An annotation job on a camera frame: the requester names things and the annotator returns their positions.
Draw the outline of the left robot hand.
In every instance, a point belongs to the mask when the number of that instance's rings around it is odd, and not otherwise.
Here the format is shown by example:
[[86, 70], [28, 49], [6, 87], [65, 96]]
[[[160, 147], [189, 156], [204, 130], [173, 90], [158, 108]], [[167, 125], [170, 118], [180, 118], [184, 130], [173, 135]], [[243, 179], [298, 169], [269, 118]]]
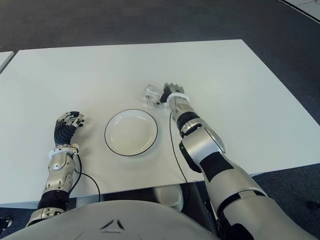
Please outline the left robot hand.
[[62, 114], [55, 123], [53, 139], [55, 146], [70, 145], [77, 128], [83, 126], [84, 115], [78, 111]]

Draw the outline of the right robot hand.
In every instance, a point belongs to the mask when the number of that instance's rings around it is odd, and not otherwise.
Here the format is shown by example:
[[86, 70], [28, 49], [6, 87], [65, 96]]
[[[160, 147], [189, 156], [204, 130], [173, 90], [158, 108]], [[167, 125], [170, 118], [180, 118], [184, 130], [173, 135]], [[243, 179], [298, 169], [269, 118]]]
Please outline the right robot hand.
[[159, 91], [158, 96], [156, 97], [155, 105], [158, 106], [167, 103], [170, 95], [184, 93], [185, 90], [182, 86], [174, 83], [165, 83], [163, 88]]

